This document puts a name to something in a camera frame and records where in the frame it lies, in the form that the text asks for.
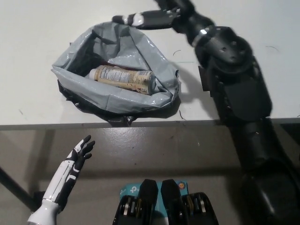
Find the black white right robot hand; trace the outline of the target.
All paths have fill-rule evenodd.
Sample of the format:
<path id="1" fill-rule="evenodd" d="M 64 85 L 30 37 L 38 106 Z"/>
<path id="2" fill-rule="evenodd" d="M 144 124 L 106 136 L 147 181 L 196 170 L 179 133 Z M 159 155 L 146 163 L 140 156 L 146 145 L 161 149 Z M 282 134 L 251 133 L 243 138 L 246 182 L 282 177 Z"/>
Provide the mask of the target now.
<path id="1" fill-rule="evenodd" d="M 214 32 L 214 22 L 197 13 L 190 0 L 158 0 L 159 10 L 144 11 L 130 15 L 115 15 L 114 23 L 135 27 L 140 30 L 174 29 L 185 34 L 191 46 Z"/>

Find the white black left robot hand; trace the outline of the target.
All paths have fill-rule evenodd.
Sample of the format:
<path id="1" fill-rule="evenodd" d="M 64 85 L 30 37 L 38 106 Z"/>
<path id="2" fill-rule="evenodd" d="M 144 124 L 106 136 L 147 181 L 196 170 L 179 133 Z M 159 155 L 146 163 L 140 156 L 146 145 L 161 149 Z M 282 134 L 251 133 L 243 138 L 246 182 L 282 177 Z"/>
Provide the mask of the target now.
<path id="1" fill-rule="evenodd" d="M 90 139 L 90 135 L 83 138 L 61 162 L 43 196 L 58 204 L 60 211 L 64 210 L 85 161 L 92 156 L 95 141 Z"/>

